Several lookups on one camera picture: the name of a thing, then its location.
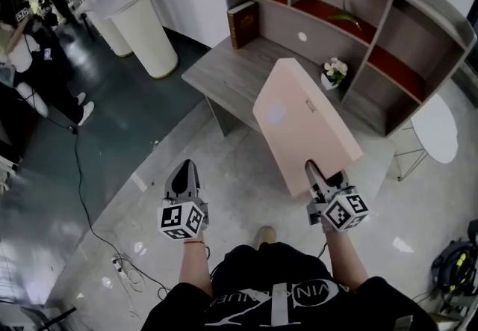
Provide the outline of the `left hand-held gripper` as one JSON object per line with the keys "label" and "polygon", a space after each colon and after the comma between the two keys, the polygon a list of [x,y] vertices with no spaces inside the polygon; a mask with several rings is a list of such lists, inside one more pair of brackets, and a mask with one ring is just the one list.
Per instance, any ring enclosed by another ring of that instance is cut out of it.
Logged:
{"label": "left hand-held gripper", "polygon": [[165,197],[158,208],[158,231],[174,241],[197,239],[208,226],[208,204],[199,197],[196,164],[179,164],[166,181]]}

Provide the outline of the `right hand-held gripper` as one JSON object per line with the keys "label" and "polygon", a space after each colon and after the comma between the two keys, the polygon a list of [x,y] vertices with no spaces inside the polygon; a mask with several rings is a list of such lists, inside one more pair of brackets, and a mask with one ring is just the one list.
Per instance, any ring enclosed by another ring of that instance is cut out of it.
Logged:
{"label": "right hand-held gripper", "polygon": [[357,187],[350,184],[344,171],[330,177],[327,183],[318,166],[308,160],[305,163],[305,172],[312,195],[307,205],[310,225],[327,220],[335,231],[346,232],[366,218],[369,209]]}

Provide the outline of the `large pink box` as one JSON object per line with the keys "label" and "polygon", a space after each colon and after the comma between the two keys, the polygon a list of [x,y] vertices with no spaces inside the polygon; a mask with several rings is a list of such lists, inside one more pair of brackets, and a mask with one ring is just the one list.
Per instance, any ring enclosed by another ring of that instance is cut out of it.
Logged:
{"label": "large pink box", "polygon": [[292,197],[310,188],[308,161],[328,179],[363,155],[332,103],[294,58],[277,60],[252,112]]}

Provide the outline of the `wooden shelf unit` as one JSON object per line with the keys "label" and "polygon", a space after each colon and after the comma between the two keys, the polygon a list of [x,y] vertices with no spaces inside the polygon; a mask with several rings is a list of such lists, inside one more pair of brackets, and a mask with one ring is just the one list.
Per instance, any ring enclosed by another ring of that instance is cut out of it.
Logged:
{"label": "wooden shelf unit", "polygon": [[[338,58],[348,66],[333,92],[384,136],[438,91],[477,41],[469,21],[446,0],[252,1],[259,5],[262,37],[317,65]],[[328,20],[343,1],[361,30]]]}

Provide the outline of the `person's left forearm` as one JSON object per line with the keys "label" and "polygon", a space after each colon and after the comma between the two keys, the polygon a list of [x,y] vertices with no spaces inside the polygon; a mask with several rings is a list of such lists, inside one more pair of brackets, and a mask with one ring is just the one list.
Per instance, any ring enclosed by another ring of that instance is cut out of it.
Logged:
{"label": "person's left forearm", "polygon": [[203,290],[207,295],[212,295],[204,241],[184,242],[179,282],[191,284]]}

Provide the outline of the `grey wooden desk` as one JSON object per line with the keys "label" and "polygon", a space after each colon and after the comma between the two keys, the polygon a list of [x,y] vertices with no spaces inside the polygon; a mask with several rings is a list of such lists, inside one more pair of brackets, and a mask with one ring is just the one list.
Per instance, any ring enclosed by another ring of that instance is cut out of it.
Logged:
{"label": "grey wooden desk", "polygon": [[[317,64],[263,37],[238,50],[233,49],[231,40],[226,38],[183,73],[182,78],[206,97],[223,135],[231,132],[237,122],[260,132],[252,108],[280,58],[295,58],[315,84],[321,85]],[[373,204],[391,164],[394,145],[349,105],[340,103],[337,92],[325,91],[324,94],[363,152],[363,156],[347,168],[349,181]]]}

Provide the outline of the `person's tan shoe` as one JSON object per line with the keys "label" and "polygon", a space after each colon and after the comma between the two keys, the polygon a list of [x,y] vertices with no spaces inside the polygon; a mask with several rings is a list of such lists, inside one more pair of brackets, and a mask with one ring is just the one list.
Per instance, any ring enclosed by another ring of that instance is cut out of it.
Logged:
{"label": "person's tan shoe", "polygon": [[254,248],[259,249],[262,244],[273,244],[276,242],[276,230],[272,226],[262,226],[254,238]]}

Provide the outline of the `white power strip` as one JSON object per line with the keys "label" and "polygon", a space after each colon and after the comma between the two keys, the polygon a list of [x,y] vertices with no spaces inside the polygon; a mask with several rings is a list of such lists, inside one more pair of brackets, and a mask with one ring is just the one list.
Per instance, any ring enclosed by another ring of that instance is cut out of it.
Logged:
{"label": "white power strip", "polygon": [[114,265],[114,269],[116,271],[116,273],[121,277],[121,278],[127,278],[127,274],[125,273],[124,269],[123,269],[123,266],[122,266],[122,259],[118,256],[114,256],[112,259],[111,259],[113,265]]}

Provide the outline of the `white round side table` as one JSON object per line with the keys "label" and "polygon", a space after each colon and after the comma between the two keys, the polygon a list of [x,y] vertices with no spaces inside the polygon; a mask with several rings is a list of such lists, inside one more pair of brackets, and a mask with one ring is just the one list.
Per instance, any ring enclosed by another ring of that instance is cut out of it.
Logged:
{"label": "white round side table", "polygon": [[[419,148],[395,154],[399,174],[397,180],[404,181],[427,157],[439,164],[449,164],[458,152],[458,129],[448,104],[435,94],[412,116],[409,127],[412,130]],[[409,169],[403,172],[400,159],[416,155]]]}

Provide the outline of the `person's black printed t-shirt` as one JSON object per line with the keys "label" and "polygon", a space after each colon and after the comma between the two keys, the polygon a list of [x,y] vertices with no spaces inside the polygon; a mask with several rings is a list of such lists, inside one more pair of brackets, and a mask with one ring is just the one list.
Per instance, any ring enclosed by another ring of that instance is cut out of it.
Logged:
{"label": "person's black printed t-shirt", "polygon": [[235,247],[217,266],[212,295],[180,282],[141,331],[438,331],[381,277],[352,290],[315,256],[283,243]]}

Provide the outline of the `black yellow vacuum cleaner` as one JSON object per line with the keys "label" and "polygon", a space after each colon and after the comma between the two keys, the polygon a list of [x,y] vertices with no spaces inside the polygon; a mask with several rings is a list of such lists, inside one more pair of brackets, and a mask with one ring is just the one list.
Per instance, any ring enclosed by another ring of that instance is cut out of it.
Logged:
{"label": "black yellow vacuum cleaner", "polygon": [[451,241],[432,263],[432,282],[443,294],[467,293],[474,283],[477,262],[475,242]]}

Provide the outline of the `green artificial leaf sprig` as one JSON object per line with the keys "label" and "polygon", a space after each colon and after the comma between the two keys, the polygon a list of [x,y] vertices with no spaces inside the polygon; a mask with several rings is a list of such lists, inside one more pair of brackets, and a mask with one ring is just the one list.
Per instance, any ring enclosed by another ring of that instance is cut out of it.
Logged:
{"label": "green artificial leaf sprig", "polygon": [[346,9],[345,1],[343,1],[342,8],[338,9],[336,13],[328,17],[332,21],[348,21],[352,23],[358,30],[361,30],[359,21]]}

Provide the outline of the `brown hardcover book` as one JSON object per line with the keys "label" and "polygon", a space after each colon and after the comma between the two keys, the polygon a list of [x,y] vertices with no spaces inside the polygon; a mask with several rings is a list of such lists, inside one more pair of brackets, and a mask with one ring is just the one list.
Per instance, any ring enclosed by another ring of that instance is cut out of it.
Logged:
{"label": "brown hardcover book", "polygon": [[259,5],[247,1],[227,11],[233,49],[240,49],[260,35]]}

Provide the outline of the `white chair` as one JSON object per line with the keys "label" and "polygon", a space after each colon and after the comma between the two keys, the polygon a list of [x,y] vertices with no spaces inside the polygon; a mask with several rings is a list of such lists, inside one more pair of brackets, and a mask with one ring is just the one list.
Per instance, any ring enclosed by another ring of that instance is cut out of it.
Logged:
{"label": "white chair", "polygon": [[19,95],[26,101],[40,116],[47,118],[49,110],[39,93],[25,82],[18,83],[15,87]]}

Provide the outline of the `white ribbed pedestal table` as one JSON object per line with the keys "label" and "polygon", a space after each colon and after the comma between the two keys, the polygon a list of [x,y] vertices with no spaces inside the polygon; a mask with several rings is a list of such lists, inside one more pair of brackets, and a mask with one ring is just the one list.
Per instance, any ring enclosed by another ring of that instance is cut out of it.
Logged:
{"label": "white ribbed pedestal table", "polygon": [[179,64],[151,0],[85,0],[80,12],[111,19],[152,78],[165,78]]}

